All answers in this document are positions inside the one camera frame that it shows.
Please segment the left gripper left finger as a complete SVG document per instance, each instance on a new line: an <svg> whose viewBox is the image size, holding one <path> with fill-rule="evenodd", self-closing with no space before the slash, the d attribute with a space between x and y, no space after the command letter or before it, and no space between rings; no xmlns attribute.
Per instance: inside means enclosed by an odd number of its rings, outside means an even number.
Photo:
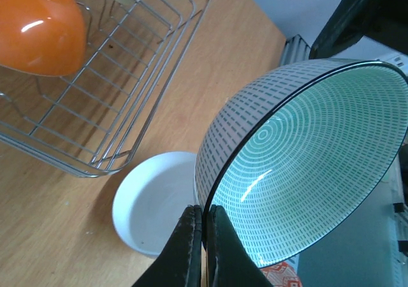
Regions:
<svg viewBox="0 0 408 287"><path fill-rule="evenodd" d="M201 285L202 218L198 205L187 206L161 254L134 286Z"/></svg>

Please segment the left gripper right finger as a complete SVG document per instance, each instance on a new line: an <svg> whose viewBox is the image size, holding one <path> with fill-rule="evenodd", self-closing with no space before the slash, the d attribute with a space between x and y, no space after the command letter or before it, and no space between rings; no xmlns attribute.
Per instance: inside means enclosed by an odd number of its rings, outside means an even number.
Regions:
<svg viewBox="0 0 408 287"><path fill-rule="evenodd" d="M211 206L205 221L208 286L270 286L246 253L224 209Z"/></svg>

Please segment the teal patterned ceramic bowl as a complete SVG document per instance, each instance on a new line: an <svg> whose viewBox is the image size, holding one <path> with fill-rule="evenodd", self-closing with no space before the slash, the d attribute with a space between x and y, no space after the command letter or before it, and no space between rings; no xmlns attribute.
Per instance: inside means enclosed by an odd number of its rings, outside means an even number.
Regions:
<svg viewBox="0 0 408 287"><path fill-rule="evenodd" d="M407 133L407 76L384 61L310 59L255 79L200 145L194 193L224 207L260 268L346 220L388 171Z"/></svg>

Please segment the chrome wire dish rack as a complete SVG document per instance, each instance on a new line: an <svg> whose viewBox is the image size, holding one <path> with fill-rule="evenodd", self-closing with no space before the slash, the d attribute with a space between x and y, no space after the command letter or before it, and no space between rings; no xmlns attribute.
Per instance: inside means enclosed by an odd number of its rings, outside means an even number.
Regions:
<svg viewBox="0 0 408 287"><path fill-rule="evenodd" d="M76 0L83 66L65 77L1 69L1 142L78 177L134 157L210 0Z"/></svg>

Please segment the orange white ceramic bowl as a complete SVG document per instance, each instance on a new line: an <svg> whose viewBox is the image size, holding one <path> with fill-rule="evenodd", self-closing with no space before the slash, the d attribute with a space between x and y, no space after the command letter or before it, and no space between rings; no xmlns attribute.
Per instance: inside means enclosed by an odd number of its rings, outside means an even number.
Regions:
<svg viewBox="0 0 408 287"><path fill-rule="evenodd" d="M82 66L86 28L75 0L1 0L1 66L43 76Z"/></svg>

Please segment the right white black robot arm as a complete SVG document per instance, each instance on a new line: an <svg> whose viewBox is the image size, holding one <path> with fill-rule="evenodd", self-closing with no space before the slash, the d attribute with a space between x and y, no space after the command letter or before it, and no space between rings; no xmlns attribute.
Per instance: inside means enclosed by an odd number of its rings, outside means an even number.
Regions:
<svg viewBox="0 0 408 287"><path fill-rule="evenodd" d="M341 0L309 58L333 57L364 36L407 54L407 0Z"/></svg>

